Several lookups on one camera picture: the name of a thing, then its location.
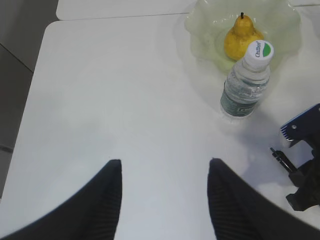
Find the glass bowl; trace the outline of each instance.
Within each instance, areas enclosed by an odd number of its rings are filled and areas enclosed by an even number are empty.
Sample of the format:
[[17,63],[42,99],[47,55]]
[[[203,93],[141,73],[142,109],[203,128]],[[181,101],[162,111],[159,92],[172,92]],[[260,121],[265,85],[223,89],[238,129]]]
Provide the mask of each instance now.
[[192,54],[228,73],[235,61],[225,54],[224,40],[241,12],[273,45],[271,70],[300,48],[300,15],[287,0],[198,0],[184,22]]

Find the pear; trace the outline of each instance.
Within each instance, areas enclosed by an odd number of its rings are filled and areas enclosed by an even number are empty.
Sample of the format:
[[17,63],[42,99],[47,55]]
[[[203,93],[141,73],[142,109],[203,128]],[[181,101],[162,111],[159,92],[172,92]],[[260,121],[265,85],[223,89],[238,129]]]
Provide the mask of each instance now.
[[250,43],[263,39],[264,35],[255,29],[250,17],[241,12],[225,36],[224,52],[229,58],[238,61],[245,55]]

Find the white table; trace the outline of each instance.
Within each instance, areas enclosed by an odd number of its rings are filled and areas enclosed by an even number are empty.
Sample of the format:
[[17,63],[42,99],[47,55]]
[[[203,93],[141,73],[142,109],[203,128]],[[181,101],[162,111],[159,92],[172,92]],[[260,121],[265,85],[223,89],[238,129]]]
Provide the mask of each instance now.
[[[60,20],[98,19],[189,13],[197,0],[59,0]],[[293,6],[320,5],[320,0],[289,0]]]
[[[320,7],[300,7],[303,45],[272,75],[242,122],[220,113],[225,76],[190,53],[185,14],[60,21],[45,31],[2,200],[0,236],[37,220],[121,159],[116,239],[215,239],[209,160],[222,158],[270,201],[320,228],[320,209],[294,212],[269,147],[279,127],[320,102]],[[303,143],[286,150],[311,158]]]

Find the water bottle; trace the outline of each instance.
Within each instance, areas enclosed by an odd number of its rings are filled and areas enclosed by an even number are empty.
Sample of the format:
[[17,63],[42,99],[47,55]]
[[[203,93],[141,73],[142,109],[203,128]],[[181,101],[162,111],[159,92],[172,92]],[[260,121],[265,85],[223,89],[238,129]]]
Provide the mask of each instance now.
[[274,55],[272,45],[256,40],[248,46],[242,59],[232,67],[220,100],[222,111],[233,118],[250,115],[267,88],[269,63]]

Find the bottle cap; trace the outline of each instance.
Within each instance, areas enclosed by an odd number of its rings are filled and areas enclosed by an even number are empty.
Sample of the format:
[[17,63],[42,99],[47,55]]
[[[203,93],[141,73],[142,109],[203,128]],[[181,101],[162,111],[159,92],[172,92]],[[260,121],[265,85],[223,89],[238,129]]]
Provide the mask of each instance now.
[[253,68],[262,68],[269,65],[274,56],[274,47],[270,42],[255,40],[249,44],[244,60]]

